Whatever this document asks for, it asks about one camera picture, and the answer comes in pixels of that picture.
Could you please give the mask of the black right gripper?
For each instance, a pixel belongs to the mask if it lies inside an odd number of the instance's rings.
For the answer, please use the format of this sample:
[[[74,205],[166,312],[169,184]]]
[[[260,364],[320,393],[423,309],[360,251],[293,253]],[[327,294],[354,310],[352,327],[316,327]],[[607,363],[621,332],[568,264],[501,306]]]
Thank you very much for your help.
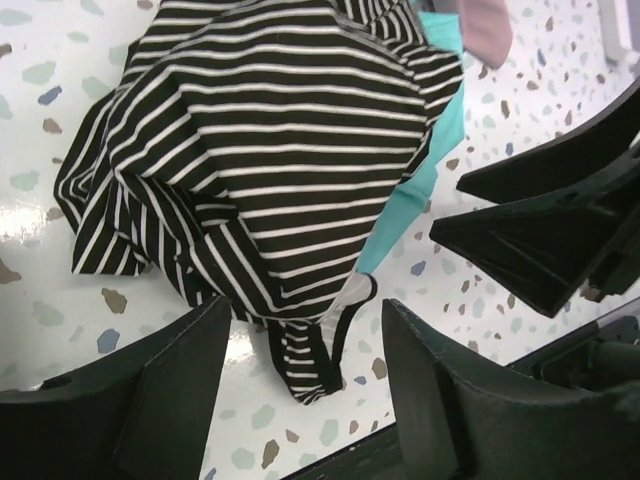
[[[599,187],[591,199],[568,194],[522,200],[588,176]],[[536,312],[555,316],[576,291],[594,303],[624,294],[639,280],[639,86],[633,84],[593,126],[467,173],[457,190],[507,204],[438,219],[431,239]],[[638,301],[511,366],[568,388],[603,390],[638,379]]]

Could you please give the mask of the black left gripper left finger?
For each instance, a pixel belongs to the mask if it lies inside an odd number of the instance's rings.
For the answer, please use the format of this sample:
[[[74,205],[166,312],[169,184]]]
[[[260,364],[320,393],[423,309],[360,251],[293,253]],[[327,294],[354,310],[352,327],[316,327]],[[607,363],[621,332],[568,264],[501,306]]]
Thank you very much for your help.
[[[198,478],[230,321],[217,297],[35,390],[2,392],[2,478]]]

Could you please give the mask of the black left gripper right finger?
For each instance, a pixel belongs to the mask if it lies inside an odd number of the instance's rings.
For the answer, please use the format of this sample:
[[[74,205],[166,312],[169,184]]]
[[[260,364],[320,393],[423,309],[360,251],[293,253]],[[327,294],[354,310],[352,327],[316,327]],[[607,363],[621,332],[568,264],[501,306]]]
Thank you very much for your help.
[[[573,384],[499,365],[396,300],[382,307],[399,443],[411,479],[635,479],[639,348],[594,340]]]

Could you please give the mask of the black white striped tank top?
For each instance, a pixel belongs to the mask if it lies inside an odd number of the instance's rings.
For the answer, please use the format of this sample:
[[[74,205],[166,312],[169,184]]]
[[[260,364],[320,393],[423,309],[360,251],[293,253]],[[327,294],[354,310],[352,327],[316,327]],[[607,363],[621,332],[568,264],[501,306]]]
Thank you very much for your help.
[[[163,1],[58,172],[71,269],[224,296],[296,401],[331,395],[358,259],[462,81],[406,1]]]

